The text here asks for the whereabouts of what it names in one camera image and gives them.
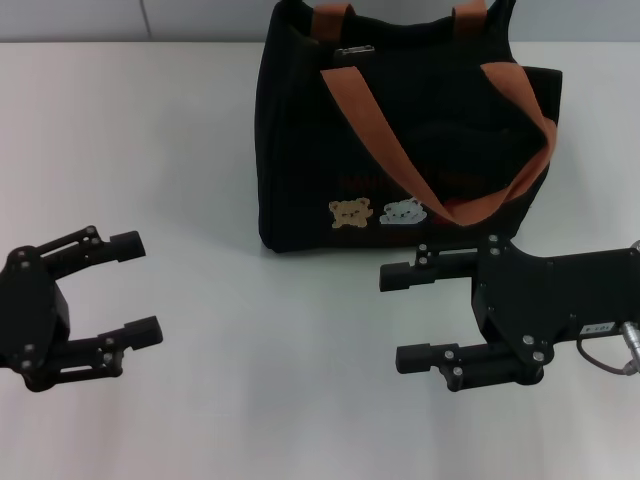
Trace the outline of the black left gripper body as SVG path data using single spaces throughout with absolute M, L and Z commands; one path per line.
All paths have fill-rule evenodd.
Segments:
M 69 383 L 53 351 L 70 333 L 69 308 L 56 280 L 70 247 L 22 246 L 1 270 L 1 366 L 27 383 Z

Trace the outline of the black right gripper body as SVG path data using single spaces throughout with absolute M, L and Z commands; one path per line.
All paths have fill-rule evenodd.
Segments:
M 487 342 L 550 361 L 557 343 L 639 324 L 639 250 L 536 257 L 491 237 L 477 247 L 472 309 Z

